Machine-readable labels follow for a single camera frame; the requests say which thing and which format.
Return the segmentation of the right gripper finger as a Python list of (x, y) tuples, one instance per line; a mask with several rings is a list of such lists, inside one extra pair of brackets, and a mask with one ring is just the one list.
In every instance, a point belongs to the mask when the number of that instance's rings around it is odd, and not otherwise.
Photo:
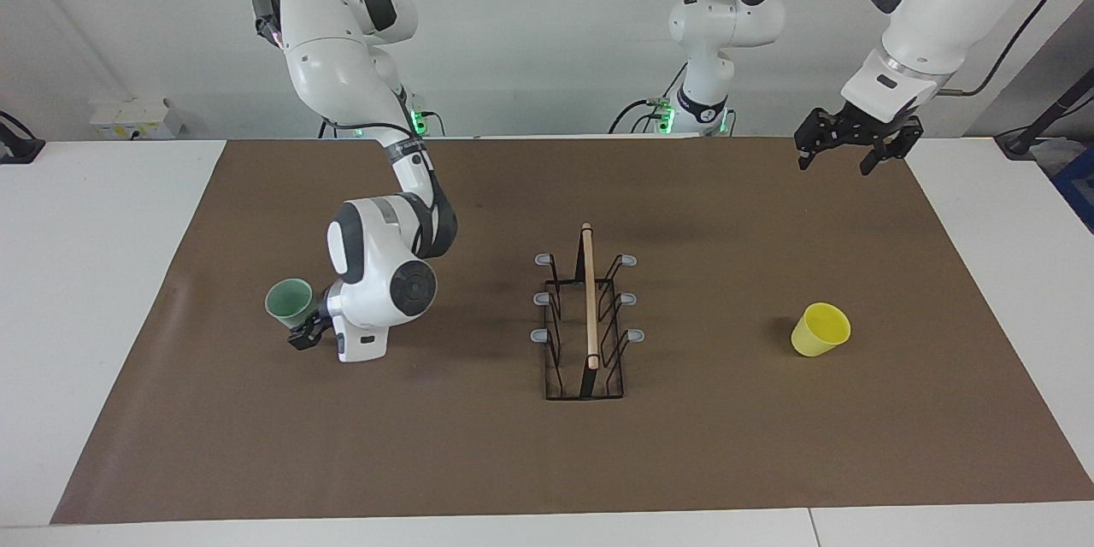
[(288, 342), (296, 350), (307, 350), (321, 344), (321, 337), (328, 329), (331, 329), (331, 317), (309, 316), (300, 326), (291, 329)]

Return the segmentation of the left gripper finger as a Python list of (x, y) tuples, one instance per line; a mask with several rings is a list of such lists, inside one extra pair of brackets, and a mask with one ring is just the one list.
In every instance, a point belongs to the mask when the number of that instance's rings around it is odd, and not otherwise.
[(871, 150), (868, 151), (863, 161), (860, 162), (860, 173), (863, 176), (871, 174), (873, 170), (891, 159), (903, 159), (913, 149), (915, 143), (921, 138), (923, 126), (920, 120), (907, 120), (903, 123), (896, 133), (891, 137), (874, 137)]
[(798, 168), (806, 170), (816, 155), (833, 148), (835, 119), (827, 110), (810, 110), (796, 130)]

